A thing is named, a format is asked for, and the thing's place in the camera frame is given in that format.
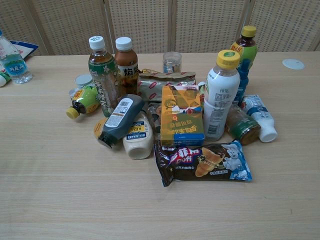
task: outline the table surface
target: table surface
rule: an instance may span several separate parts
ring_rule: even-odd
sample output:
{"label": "table surface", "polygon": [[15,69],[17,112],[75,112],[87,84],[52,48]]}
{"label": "table surface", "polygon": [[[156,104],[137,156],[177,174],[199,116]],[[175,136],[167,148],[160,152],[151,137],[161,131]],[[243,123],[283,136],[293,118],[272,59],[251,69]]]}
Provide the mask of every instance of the table surface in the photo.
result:
{"label": "table surface", "polygon": [[[216,56],[185,53],[182,70],[205,81]],[[287,58],[305,68],[284,67]],[[138,59],[161,71],[162,54]],[[87,55],[31,57],[33,79],[0,88],[0,239],[319,239],[319,59],[319,51],[257,54],[246,93],[260,95],[279,136],[243,147],[252,182],[163,187],[153,155],[131,160],[97,142],[101,109],[66,116]]]}

